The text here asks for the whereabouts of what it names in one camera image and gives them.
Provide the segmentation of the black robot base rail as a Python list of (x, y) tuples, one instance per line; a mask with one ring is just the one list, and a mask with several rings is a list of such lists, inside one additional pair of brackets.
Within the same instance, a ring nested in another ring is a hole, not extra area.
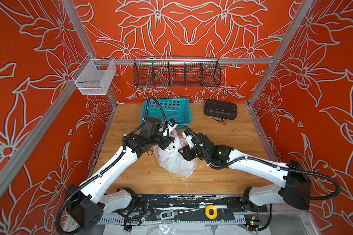
[[(240, 195), (224, 194), (140, 194), (134, 200), (135, 205), (143, 205), (146, 215), (141, 221), (129, 221), (127, 224), (156, 225), (163, 221), (159, 218), (164, 211), (178, 213), (168, 219), (171, 223), (201, 223), (205, 225), (255, 225), (267, 223), (270, 215), (268, 206), (246, 209)], [(216, 207), (218, 216), (210, 220), (205, 216), (205, 208)]]

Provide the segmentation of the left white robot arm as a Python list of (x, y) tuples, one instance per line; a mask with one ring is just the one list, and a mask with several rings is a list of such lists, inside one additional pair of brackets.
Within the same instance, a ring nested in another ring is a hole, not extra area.
[(173, 119), (167, 120), (164, 110), (161, 114), (163, 120), (145, 116), (139, 127), (122, 137), (121, 147), (103, 167), (80, 185), (71, 185), (66, 190), (65, 201), (56, 217), (58, 234), (74, 235), (80, 230), (88, 231), (103, 215), (134, 204), (137, 195), (129, 188), (113, 194), (106, 191), (126, 168), (152, 147), (165, 150), (174, 141), (170, 133), (177, 123)]

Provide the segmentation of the white plastic bag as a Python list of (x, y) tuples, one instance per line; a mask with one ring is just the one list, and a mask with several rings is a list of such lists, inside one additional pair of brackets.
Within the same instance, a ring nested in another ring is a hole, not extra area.
[(158, 164), (171, 174), (176, 174), (185, 178), (190, 177), (198, 165), (198, 160), (187, 161), (179, 153), (179, 150), (187, 146), (186, 139), (173, 130), (170, 134), (174, 141), (162, 150), (159, 146), (154, 147), (154, 154)]

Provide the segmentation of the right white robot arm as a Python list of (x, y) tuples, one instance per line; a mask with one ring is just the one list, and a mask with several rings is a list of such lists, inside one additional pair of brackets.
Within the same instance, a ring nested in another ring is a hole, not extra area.
[[(247, 187), (241, 203), (246, 210), (266, 204), (286, 203), (299, 209), (308, 210), (313, 200), (333, 199), (341, 193), (340, 184), (333, 178), (320, 173), (303, 170), (300, 163), (291, 161), (288, 164), (272, 162), (245, 154), (233, 147), (215, 145), (206, 135), (196, 134), (185, 127), (182, 136), (187, 145), (179, 153), (187, 161), (199, 158), (214, 170), (226, 168), (250, 173), (271, 182), (264, 187)], [(311, 196), (310, 177), (317, 177), (332, 183), (335, 190), (328, 195)]]

